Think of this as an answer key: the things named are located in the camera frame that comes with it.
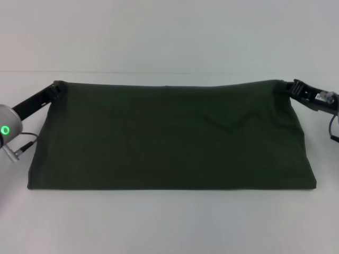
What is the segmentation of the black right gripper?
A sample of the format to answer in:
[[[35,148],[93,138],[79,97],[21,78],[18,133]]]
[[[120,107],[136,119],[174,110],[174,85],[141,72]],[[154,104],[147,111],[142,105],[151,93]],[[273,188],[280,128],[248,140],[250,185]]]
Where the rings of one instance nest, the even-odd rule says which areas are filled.
[[[338,94],[311,87],[298,79],[286,83],[289,97],[314,110],[329,114],[338,113]]]

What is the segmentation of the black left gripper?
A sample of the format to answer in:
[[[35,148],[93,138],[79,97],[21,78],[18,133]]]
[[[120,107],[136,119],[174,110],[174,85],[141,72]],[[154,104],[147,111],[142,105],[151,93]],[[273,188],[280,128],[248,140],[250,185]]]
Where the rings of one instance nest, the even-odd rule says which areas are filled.
[[[47,88],[39,91],[35,95],[13,107],[13,110],[23,121],[47,104],[51,103],[53,100],[59,100],[66,92],[67,83],[64,81],[55,81]]]

